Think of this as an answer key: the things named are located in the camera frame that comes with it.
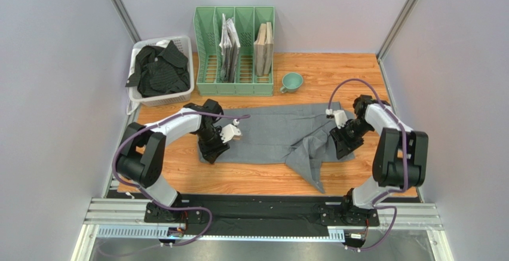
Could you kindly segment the grey long sleeve shirt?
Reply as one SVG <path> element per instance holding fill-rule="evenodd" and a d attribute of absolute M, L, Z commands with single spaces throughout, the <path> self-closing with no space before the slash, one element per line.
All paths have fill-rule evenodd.
<path fill-rule="evenodd" d="M 327 103 L 227 109 L 225 115 L 249 115 L 238 125 L 239 140 L 219 155 L 219 163 L 285 164 L 319 192 L 324 162 L 346 162 L 355 155 L 337 158 L 330 131 L 336 123 L 326 117 Z"/>

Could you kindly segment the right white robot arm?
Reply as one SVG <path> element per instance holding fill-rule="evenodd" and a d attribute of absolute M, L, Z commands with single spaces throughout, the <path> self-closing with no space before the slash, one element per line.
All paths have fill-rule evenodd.
<path fill-rule="evenodd" d="M 361 186 L 342 198 L 339 215 L 347 225 L 362 225 L 374 214 L 375 207 L 390 194 L 419 187 L 425 180 L 428 135 L 401 122 L 385 100 L 361 95 L 354 100 L 355 118 L 344 110 L 326 110 L 336 126 L 330 130 L 337 159 L 353 153 L 364 143 L 369 131 L 379 134 L 372 164 L 372 175 Z"/>

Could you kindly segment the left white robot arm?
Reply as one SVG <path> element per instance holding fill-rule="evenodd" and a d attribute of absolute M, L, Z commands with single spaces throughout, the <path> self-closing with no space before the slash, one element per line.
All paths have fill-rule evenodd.
<path fill-rule="evenodd" d="M 132 122 L 125 129 L 112 164 L 114 176 L 123 184 L 135 186 L 149 195 L 149 211 L 170 222 L 184 220 L 181 194 L 161 175 L 166 147 L 186 134 L 198 137 L 202 157 L 210 164 L 229 149 L 221 105 L 212 99 L 200 106 L 188 103 L 178 113 L 161 121 L 142 125 Z"/>

